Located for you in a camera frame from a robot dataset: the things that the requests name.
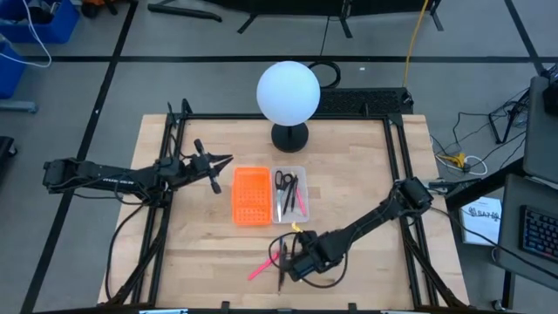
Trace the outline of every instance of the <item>black keyboard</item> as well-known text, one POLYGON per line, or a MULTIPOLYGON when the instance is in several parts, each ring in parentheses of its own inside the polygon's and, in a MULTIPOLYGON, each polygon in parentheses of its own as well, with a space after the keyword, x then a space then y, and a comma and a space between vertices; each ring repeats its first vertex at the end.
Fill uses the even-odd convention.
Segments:
POLYGON ((520 248, 558 262, 558 215, 522 205, 520 248))
POLYGON ((401 87, 322 89, 316 113, 363 113, 364 106, 369 114, 412 113, 403 104, 405 92, 401 87))

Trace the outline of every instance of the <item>orange tray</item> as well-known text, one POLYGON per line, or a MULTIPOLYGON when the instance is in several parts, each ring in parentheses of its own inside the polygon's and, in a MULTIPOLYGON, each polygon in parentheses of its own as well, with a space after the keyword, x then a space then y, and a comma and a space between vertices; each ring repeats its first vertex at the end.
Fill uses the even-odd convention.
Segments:
POLYGON ((271 173, 266 167, 237 167, 233 181, 233 221, 243 226, 271 223, 271 173))

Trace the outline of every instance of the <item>lamp base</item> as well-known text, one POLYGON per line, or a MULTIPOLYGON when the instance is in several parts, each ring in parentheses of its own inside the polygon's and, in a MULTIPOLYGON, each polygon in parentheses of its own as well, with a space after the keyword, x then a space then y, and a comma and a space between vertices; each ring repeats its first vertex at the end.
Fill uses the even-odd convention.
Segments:
POLYGON ((271 140, 273 145, 282 152, 298 152, 308 142, 308 127, 304 123, 296 126, 273 125, 271 140))

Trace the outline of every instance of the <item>scissor handle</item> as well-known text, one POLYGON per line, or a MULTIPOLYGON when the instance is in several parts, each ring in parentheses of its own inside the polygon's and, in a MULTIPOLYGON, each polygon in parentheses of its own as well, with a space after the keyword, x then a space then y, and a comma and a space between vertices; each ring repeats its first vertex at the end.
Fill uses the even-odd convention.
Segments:
POLYGON ((276 188, 285 190, 287 186, 293 181, 293 176, 290 174, 283 174, 281 170, 276 172, 276 188))

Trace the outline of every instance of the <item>white spherical lamp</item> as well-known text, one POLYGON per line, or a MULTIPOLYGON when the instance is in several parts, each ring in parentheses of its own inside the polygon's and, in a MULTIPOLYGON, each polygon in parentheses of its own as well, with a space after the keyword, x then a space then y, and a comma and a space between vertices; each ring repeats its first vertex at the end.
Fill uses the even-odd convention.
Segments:
POLYGON ((304 122, 317 109, 320 85, 306 65, 283 61, 270 66, 258 82, 260 110, 273 123, 271 139, 281 151, 294 153, 308 141, 304 122))

